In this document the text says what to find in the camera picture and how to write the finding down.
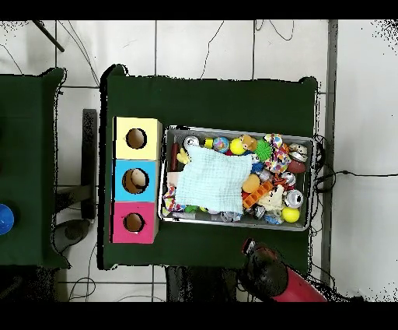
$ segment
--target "green tablecloth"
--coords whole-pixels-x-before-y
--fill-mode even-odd
[[[0,236],[0,265],[65,267],[51,248],[54,102],[62,68],[41,76],[0,75],[0,203],[14,227]]]
[[[309,231],[259,230],[192,223],[160,223],[154,244],[109,243],[112,117],[157,118],[163,127],[186,125],[247,132],[312,136],[317,82],[218,81],[125,76],[121,65],[101,80],[99,255],[103,266],[206,265],[240,268],[248,237],[268,244],[301,273],[308,265]]]

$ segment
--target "blue box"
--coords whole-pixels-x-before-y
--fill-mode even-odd
[[[115,202],[155,202],[157,198],[159,162],[151,160],[116,160],[115,166]],[[149,178],[146,189],[138,194],[131,194],[123,187],[122,180],[126,171],[138,168]]]

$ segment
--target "circular hole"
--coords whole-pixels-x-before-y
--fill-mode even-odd
[[[141,194],[149,184],[149,176],[140,168],[127,170],[122,178],[122,185],[131,194]]]
[[[132,149],[141,149],[146,145],[146,134],[140,128],[132,128],[126,134],[126,143]]]
[[[138,233],[144,228],[145,221],[138,213],[130,213],[124,217],[124,228],[133,233]]]

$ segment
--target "metal tray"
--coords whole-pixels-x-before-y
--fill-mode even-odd
[[[261,139],[265,136],[264,133],[254,132],[238,132],[238,131],[225,131],[220,129],[211,128],[195,128],[195,127],[180,127],[180,126],[169,126],[163,136],[163,151],[165,159],[162,161],[162,169],[160,173],[160,185],[159,185],[159,203],[158,203],[158,214],[159,218],[164,221],[178,221],[185,223],[203,223],[207,225],[219,225],[219,226],[236,226],[236,227],[249,227],[258,229],[273,229],[273,230],[292,230],[292,231],[303,231],[309,227],[311,212],[312,212],[312,198],[313,198],[313,185],[315,177],[315,162],[316,162],[316,143],[312,138],[282,135],[283,141],[287,144],[298,143],[307,147],[308,159],[305,163],[306,172],[296,175],[296,189],[300,190],[303,194],[304,202],[300,207],[300,218],[295,223],[283,222],[280,225],[272,225],[264,220],[257,220],[253,217],[244,214],[240,221],[235,223],[226,223],[221,221],[219,215],[211,215],[206,212],[196,213],[182,213],[172,212],[168,216],[162,214],[162,196],[167,191],[167,172],[170,169],[170,157],[172,145],[178,142],[180,146],[183,145],[183,141],[187,136],[196,136],[199,138],[201,144],[203,144],[205,138],[216,138],[219,136],[225,136],[229,140],[237,138],[242,134],[250,135],[256,139]],[[178,171],[183,169],[183,164],[178,163]]]

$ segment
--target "light blue cloth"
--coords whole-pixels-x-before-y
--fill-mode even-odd
[[[188,146],[187,152],[190,162],[178,178],[176,203],[243,213],[242,185],[252,156],[226,156],[200,146]]]

